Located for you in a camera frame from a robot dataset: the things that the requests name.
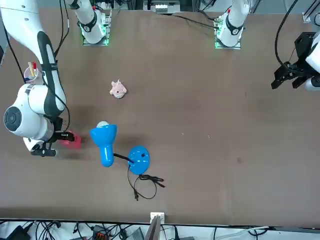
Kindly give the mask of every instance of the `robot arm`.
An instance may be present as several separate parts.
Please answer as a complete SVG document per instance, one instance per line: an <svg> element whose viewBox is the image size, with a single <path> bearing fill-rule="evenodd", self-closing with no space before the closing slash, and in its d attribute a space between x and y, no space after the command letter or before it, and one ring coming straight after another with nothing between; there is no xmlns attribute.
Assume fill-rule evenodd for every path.
<svg viewBox="0 0 320 240"><path fill-rule="evenodd" d="M57 129L55 120L65 109L66 96L52 44L39 19L36 0L0 0L0 10L7 32L36 55L42 68L45 84L24 84L13 105L4 113L5 127L24 137L27 148L34 151L35 146L50 141L55 132L61 130Z"/></svg>
<svg viewBox="0 0 320 240"><path fill-rule="evenodd" d="M274 72L272 89L277 89L284 81L294 79L294 89L304 84L308 91L320 90L320 32L302 32L294 41L298 60L284 62Z"/></svg>
<svg viewBox="0 0 320 240"><path fill-rule="evenodd" d="M89 44L97 44L107 35L106 15L93 10L90 0L67 0L69 7L75 11L82 34Z"/></svg>

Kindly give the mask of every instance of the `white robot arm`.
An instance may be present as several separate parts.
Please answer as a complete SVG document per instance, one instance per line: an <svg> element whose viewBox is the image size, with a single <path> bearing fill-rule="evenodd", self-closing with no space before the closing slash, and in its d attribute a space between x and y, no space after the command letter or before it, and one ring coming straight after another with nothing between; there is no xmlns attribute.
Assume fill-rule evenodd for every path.
<svg viewBox="0 0 320 240"><path fill-rule="evenodd" d="M52 44L39 19L36 0L0 0L0 10L7 32L36 55L42 68L44 85L24 84L3 119L5 127L23 137L27 148L34 152L42 143L45 148L45 143L52 141L55 132L61 130L56 121L61 120L59 115L65 109L66 96ZM43 152L43 155L54 156L55 152L48 155Z"/></svg>
<svg viewBox="0 0 320 240"><path fill-rule="evenodd" d="M244 23L250 10L248 0L233 0L232 6L222 15L223 25L217 38L227 47L235 46L241 38Z"/></svg>
<svg viewBox="0 0 320 240"><path fill-rule="evenodd" d="M93 10L90 0L68 0L69 7L75 11L84 38L90 44L98 43L107 32L106 15L99 10Z"/></svg>

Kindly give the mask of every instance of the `floor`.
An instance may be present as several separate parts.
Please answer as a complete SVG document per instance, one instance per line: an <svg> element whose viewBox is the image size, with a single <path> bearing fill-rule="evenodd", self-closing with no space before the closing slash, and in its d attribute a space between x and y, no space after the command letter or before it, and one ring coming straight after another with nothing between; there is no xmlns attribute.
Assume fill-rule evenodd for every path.
<svg viewBox="0 0 320 240"><path fill-rule="evenodd" d="M28 222L25 221L11 221L11 222L5 222L0 225L0 238L6 238L9 236L9 234L18 226L24 226L24 228L28 225ZM31 236L31 240L36 239L36 228L39 223L34 223L29 231L28 234ZM95 226L96 223L89 223L89 226ZM113 224L104 224L106 228L112 226ZM79 233L76 231L74 232L74 227L76 226L75 222L62 222L61 227L58 229L57 227L53 227L51 229L51 234L56 240L74 240L74 239L80 239ZM128 225L122 224L121 227L125 228ZM146 233L148 231L148 225L132 225L129 226L126 229L126 234L128 236L128 240L136 240L131 235L134 231L136 231L138 228L141 228L143 236L146 236ZM37 238L41 239L41 232L43 231L43 227L41 224L38 227L37 230ZM160 232L160 238L159 240L171 240L175 238L175 229L171 225L163 225L163 229L165 231L165 234L163 231ZM214 233L215 227L211 226L177 226L177 232L178 236L181 240L185 239L187 240L187 237L193 237L195 240L212 240L213 239L213 233ZM216 230L215 239L222 239L219 238L221 236L226 236L229 234L235 234L239 231L242 231L243 229L239 228L222 228L219 227ZM90 238L92 236L92 231L88 226L86 226L84 223L79 224L79 231L82 237ZM229 239L241 239L241 240L254 240L257 239L254 236L251 236L247 232L244 232L243 234L239 236L234 237L228 237ZM119 240L119 237L111 237L111 240ZM258 237L259 240L318 240L319 239L319 233L306 233L306 232L293 232L293 231L277 231L277 230L269 230L265 234L260 235Z"/></svg>

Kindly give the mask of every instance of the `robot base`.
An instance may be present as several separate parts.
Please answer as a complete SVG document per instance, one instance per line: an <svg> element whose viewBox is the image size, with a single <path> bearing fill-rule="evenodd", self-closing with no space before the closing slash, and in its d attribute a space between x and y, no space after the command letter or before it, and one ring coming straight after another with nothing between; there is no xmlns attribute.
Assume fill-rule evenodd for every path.
<svg viewBox="0 0 320 240"><path fill-rule="evenodd" d="M222 22L222 16L219 16L219 18L217 19L217 21L214 21L214 26L218 27L219 29L214 29L214 46L216 49L241 49L241 42L240 39L238 41L238 43L235 46L225 46L219 39L218 39L218 34L220 33L220 29L223 26L223 22Z"/></svg>
<svg viewBox="0 0 320 240"><path fill-rule="evenodd" d="M110 39L110 28L111 28L111 17L112 17L112 10L110 11L109 14L106 13L101 13L102 17L102 25L101 25L101 31L105 33L105 36L97 43L92 44L89 43L85 37L83 37L83 32L82 32L82 45L83 46L108 46L109 45L109 39Z"/></svg>

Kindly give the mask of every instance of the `red object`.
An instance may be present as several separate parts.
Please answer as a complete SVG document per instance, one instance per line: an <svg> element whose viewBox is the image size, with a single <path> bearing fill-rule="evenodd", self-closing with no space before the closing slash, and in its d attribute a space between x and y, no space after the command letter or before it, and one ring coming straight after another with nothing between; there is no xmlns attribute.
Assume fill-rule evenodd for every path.
<svg viewBox="0 0 320 240"><path fill-rule="evenodd" d="M80 149L81 148L81 136L75 134L72 131L68 131L73 134L74 141L68 141L68 140L59 140L59 142L70 149Z"/></svg>

